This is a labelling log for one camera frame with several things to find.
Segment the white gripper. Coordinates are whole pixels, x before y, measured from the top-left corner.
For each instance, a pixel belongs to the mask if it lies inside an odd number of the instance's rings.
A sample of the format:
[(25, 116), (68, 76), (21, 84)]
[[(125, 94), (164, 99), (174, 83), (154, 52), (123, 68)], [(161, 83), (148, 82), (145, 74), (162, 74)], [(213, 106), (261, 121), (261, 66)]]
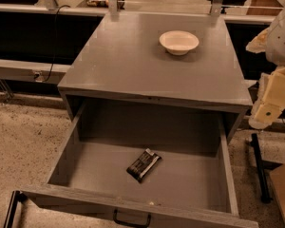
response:
[[(264, 29), (247, 44), (246, 50), (255, 54), (268, 51), (270, 49), (268, 34), (269, 29)], [(248, 123), (254, 129), (264, 129), (270, 126), (284, 110), (285, 66), (278, 66), (271, 74), (261, 74), (257, 100)]]

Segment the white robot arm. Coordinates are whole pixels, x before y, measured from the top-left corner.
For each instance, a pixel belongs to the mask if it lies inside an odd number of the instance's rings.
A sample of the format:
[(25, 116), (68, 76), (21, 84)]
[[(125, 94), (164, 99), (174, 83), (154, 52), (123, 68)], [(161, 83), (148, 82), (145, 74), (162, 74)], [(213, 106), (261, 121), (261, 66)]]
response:
[(261, 74), (249, 118), (252, 128), (264, 129), (285, 110), (285, 7), (268, 28), (248, 43), (246, 50), (264, 52), (266, 59), (276, 65), (270, 74)]

